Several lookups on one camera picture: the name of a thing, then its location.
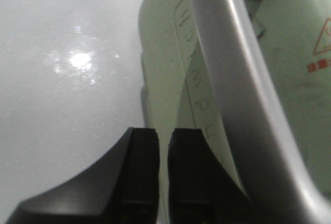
white glossy surface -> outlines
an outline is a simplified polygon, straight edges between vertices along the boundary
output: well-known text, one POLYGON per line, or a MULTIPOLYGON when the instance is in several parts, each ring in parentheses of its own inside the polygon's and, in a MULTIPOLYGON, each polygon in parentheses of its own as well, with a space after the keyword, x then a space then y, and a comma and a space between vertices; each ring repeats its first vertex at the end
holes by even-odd
POLYGON ((0 223, 143 126, 142 0, 0 0, 0 223))

warning triangle symbol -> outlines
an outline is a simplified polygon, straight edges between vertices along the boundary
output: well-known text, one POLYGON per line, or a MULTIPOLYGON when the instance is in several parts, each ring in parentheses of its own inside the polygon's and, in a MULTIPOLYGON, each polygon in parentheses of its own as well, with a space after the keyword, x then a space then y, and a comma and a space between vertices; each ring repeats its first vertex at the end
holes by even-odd
POLYGON ((325 21, 314 49, 314 55, 331 51, 331 18, 325 21))

